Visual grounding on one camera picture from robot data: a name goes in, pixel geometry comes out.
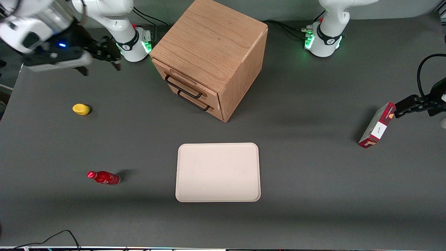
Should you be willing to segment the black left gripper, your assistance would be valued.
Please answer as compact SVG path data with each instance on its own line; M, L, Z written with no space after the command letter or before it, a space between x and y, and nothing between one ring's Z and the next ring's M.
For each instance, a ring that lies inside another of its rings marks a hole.
M399 119L410 113L428 110L429 116L436 116L446 110L446 78L433 85L426 101L418 95L410 95L395 104L395 118Z

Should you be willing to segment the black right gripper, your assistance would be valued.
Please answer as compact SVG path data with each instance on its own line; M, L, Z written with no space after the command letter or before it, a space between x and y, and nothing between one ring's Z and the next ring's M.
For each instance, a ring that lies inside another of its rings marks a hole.
M86 65L92 58L107 61L113 67L122 70L121 50L109 36L94 40L87 30L78 22L71 24L67 30L49 38L33 52L23 56L27 67L72 67L83 76L89 75Z

